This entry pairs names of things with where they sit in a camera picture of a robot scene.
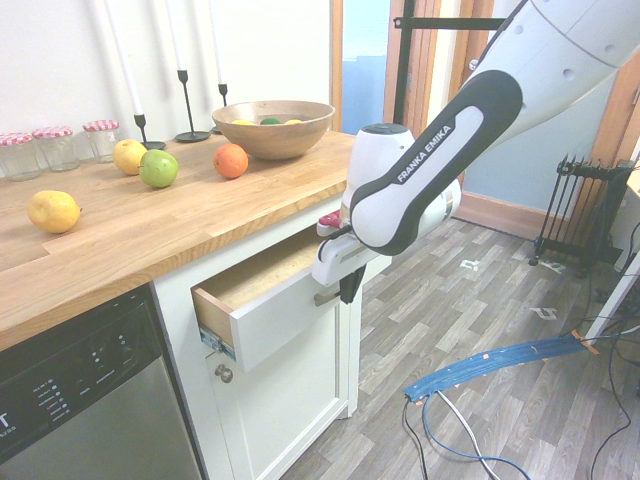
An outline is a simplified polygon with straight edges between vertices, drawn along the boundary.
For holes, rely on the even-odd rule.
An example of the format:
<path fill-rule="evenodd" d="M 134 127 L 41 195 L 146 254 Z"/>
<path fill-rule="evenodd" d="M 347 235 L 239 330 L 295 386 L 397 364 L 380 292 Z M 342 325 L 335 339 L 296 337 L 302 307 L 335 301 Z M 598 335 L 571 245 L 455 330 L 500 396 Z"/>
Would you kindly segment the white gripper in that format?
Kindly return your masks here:
<path fill-rule="evenodd" d="M 327 237 L 320 244 L 312 276 L 325 287 L 340 280 L 340 299 L 345 304 L 351 304 L 362 283 L 364 266 L 373 262 L 376 268 L 383 269 L 391 260 L 391 257 L 369 249 L 352 233 L 346 233 L 335 239 Z"/>

